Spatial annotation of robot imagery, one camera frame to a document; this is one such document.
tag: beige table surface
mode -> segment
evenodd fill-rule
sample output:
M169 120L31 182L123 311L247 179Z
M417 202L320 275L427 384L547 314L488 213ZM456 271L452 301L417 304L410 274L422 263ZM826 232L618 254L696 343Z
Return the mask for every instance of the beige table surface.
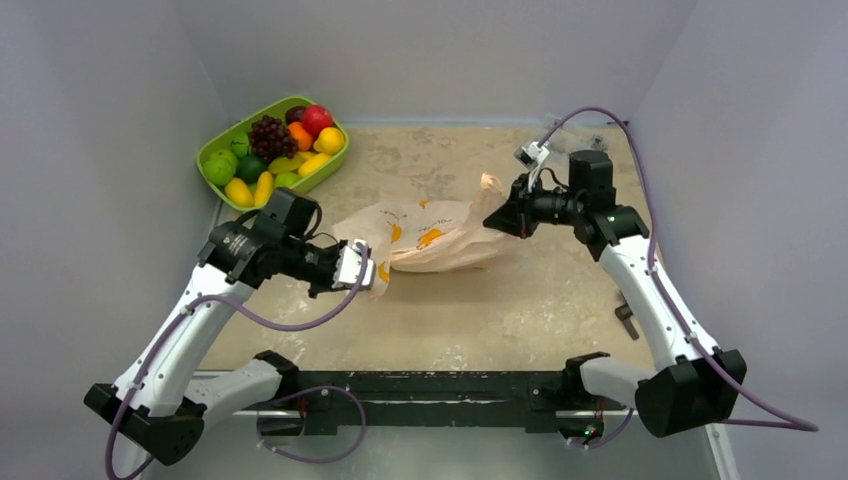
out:
M623 135L613 128L598 131L611 141L619 203L633 205L649 223ZM391 127L349 133L347 162L310 192L321 202L325 227L391 198L471 200L483 172L509 185L523 171L513 152L540 132ZM567 167L557 172L567 180ZM235 216L228 210L221 220ZM278 276L246 305L279 323L302 323L343 296L311 300L306 290L306 284ZM619 303L615 284L571 229L543 225L486 270L392 272L384 296L363 295L314 330L275 332L236 314L201 368L235 369L266 349L310 370L557 370L569 357L598 350L652 368L644 338L631 340L615 318Z

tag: gray wall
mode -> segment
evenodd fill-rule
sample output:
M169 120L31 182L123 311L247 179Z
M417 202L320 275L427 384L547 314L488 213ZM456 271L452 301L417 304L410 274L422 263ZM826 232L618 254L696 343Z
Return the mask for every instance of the gray wall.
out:
M0 69L0 478L102 478L83 395L188 279L226 116L166 0L4 2Z
M283 90L349 122L536 124L586 104L633 114L696 2L175 3L237 117Z
M746 478L848 468L846 25L840 0L699 0L633 120L671 278L746 385L822 426L731 429Z

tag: green plastic bowl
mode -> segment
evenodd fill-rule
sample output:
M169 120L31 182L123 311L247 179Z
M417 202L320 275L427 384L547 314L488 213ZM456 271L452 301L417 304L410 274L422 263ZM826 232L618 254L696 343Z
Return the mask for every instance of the green plastic bowl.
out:
M215 137L214 139L212 139L209 143L207 143L206 145L203 146L203 148L200 149L200 151L197 153L197 159L196 159L197 170L200 172L200 175L203 176L203 168L201 167L201 165L203 164L203 161L206 160L207 158L209 158L209 155L211 155L212 152L215 152L215 151L218 151L218 150L221 150L221 149L229 150L230 143L233 141L233 137L236 136L239 133L249 132L250 131L250 124L252 124L253 122L262 118L263 115L270 115L272 117L282 119L282 118L285 118L286 111L288 111L288 109L290 109L292 107L299 107L299 106L308 107L308 106L314 105L314 104L315 104L315 102L313 102L312 100L305 98L305 97L286 97L286 98L280 100L279 102L277 102L273 105L270 105L268 107L265 107L262 110L254 113L253 115L245 118L244 120L242 120L241 122L237 123L232 128L230 128L229 130L225 131L224 133L222 133L222 134L218 135L217 137ZM342 166L342 164L344 163L344 160L345 160L345 156L347 155L347 146L350 144L350 137L347 134L347 130L345 130L344 127L338 121L336 121L336 128L341 130L342 134L344 134L344 137L345 137L344 147L342 147L341 151L339 153L335 154L333 156L333 158L330 159L329 162L327 162L323 166L321 166L321 168L319 168L319 169L315 170L314 172L312 172L311 174L303 177L299 182L292 185L291 186L292 190L299 192L299 193L306 193L306 192L312 190L313 188L317 187L321 182L326 180L330 175L332 175L336 170L338 170ZM212 185L211 183L209 183L208 180L206 180L206 177L203 177L203 179L209 185L209 188L211 188L212 191L214 191L219 197L221 197L221 200L223 200L224 203L226 203L230 207L234 208L235 210L247 212L247 211L250 211L250 210L258 210L260 208L260 207L250 207L250 208L239 207L238 205L236 205L232 201L230 201L229 198L227 198L227 196L224 194L223 188L219 188L215 185Z

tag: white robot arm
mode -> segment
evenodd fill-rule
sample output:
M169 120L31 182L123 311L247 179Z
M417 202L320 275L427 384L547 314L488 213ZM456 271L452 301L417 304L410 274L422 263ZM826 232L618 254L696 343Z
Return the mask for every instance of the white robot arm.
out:
M620 363L608 354L570 359L565 374L572 395L597 395L638 409L654 436L727 419L737 392L707 364L690 342L694 335L712 359L737 382L747 367L738 351L724 352L685 307L659 262L648 262L648 229L635 209L615 202L612 161L596 150L569 157L568 185L545 190L538 181L546 148L531 144L516 152L530 173L519 175L507 202L484 226L520 238L540 223L569 225L596 262L612 277L648 340L656 371ZM681 309L690 332L675 320L652 279L651 264Z
M150 344L114 383L95 384L86 394L89 408L110 423L119 416L120 432L165 465L182 459L203 430L219 420L297 390L297 367L274 352L262 352L213 380L192 379L224 325L264 280L284 274L309 282L312 297L350 290L339 307L310 324L290 327L259 319L290 331L329 320L357 291L373 284L376 269L367 260L365 241L326 248L308 243L321 217L314 200L277 189L253 215L251 228L243 225L244 217L212 231L191 279Z

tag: plastic bag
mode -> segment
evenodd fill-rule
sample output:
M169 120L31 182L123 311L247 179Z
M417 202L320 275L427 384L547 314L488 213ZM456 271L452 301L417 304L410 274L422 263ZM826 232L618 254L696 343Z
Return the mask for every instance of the plastic bag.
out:
M485 228L483 220L507 200L496 177L483 174L473 201L380 202L331 228L336 238L361 238L377 265L372 296L385 293L390 270L446 272L483 267L513 249L518 238Z

